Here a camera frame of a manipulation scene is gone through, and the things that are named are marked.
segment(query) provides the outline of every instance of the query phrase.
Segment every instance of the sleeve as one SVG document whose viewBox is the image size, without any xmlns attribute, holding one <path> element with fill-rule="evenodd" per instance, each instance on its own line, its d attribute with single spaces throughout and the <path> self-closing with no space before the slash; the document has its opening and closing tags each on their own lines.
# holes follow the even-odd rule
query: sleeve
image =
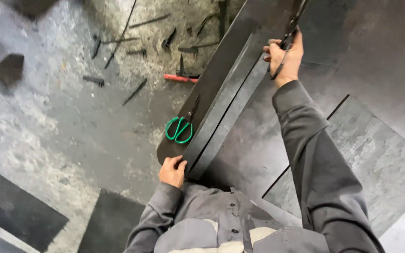
<svg viewBox="0 0 405 253">
<path fill-rule="evenodd" d="M 383 253 L 371 230 L 362 185 L 326 131 L 328 121 L 300 81 L 273 96 L 303 227 L 326 237 L 332 253 Z"/>
<path fill-rule="evenodd" d="M 150 253 L 159 237 L 173 224 L 181 189 L 160 183 L 132 230 L 123 253 Z"/>
</svg>

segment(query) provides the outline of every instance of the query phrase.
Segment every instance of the gray uniform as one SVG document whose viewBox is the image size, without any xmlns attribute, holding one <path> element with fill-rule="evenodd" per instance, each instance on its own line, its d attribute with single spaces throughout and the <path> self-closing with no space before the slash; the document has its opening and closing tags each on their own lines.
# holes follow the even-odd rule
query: gray uniform
<svg viewBox="0 0 405 253">
<path fill-rule="evenodd" d="M 190 183 L 180 190 L 161 183 L 124 252 L 384 252 L 370 228 L 362 185 L 326 132 L 328 122 L 301 82 L 278 89 L 273 106 L 303 228 L 285 227 L 241 192 Z"/>
</svg>

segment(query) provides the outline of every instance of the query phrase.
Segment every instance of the person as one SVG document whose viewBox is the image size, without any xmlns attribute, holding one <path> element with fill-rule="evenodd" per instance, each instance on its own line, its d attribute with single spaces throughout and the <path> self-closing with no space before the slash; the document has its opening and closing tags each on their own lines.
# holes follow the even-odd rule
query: person
<svg viewBox="0 0 405 253">
<path fill-rule="evenodd" d="M 279 43 L 270 40 L 263 48 L 271 73 L 285 54 Z M 328 121 L 298 80 L 302 56 L 298 30 L 274 80 L 277 91 L 272 104 L 291 164 L 303 228 L 285 227 L 241 192 L 184 183 L 187 162 L 178 156 L 165 159 L 160 184 L 124 253 L 384 252 L 368 221 L 362 185 L 327 133 Z"/>
</svg>

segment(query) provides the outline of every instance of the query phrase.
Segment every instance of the concrete floor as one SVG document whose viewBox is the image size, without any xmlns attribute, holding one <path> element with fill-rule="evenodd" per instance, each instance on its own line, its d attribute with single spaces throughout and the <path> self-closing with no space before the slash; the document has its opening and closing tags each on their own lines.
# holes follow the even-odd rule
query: concrete floor
<svg viewBox="0 0 405 253">
<path fill-rule="evenodd" d="M 0 36 L 25 55 L 23 79 L 11 87 L 0 84 L 0 174 L 70 219 L 49 253 L 76 252 L 100 187 L 143 204 L 149 200 L 160 170 L 156 146 L 193 87 L 162 76 L 174 73 L 178 46 L 218 41 L 217 20 L 209 21 L 200 37 L 185 30 L 187 23 L 196 30 L 217 12 L 216 1 L 138 0 L 131 24 L 172 15 L 128 30 L 126 37 L 141 40 L 122 43 L 104 70 L 115 45 L 102 46 L 91 60 L 92 34 L 103 40 L 118 37 L 132 4 L 59 0 L 38 22 L 0 4 Z M 231 2 L 230 16 L 242 4 Z M 177 35 L 167 53 L 160 44 L 175 26 Z M 141 47 L 147 58 L 126 56 L 127 50 Z M 203 48 L 197 58 L 184 55 L 186 69 L 202 72 L 215 49 Z M 106 86 L 85 82 L 83 75 L 103 77 Z M 144 89 L 121 107 L 143 78 L 148 78 Z"/>
</svg>

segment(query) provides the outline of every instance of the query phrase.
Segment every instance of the green-handled scissors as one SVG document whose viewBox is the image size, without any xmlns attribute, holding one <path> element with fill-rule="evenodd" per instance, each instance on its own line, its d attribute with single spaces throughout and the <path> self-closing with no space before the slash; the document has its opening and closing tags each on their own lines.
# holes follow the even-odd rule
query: green-handled scissors
<svg viewBox="0 0 405 253">
<path fill-rule="evenodd" d="M 173 118 L 172 120 L 170 120 L 168 122 L 168 124 L 166 124 L 165 134 L 169 140 L 174 140 L 174 141 L 176 141 L 176 143 L 183 144 L 183 143 L 187 143 L 189 140 L 192 139 L 192 137 L 193 137 L 192 117 L 193 117 L 193 113 L 196 110 L 196 107 L 198 106 L 198 103 L 199 103 L 199 95 L 195 99 L 195 105 L 193 106 L 192 110 L 187 113 L 187 115 L 185 115 L 184 117 L 181 117 L 180 119 L 179 119 L 179 117 Z M 168 130 L 170 129 L 172 124 L 174 122 L 176 122 L 177 120 L 179 120 L 179 122 L 177 124 L 176 131 L 173 136 L 170 136 L 168 134 Z M 177 138 L 188 128 L 188 126 L 190 126 L 190 136 L 188 137 L 187 140 L 179 141 Z"/>
</svg>

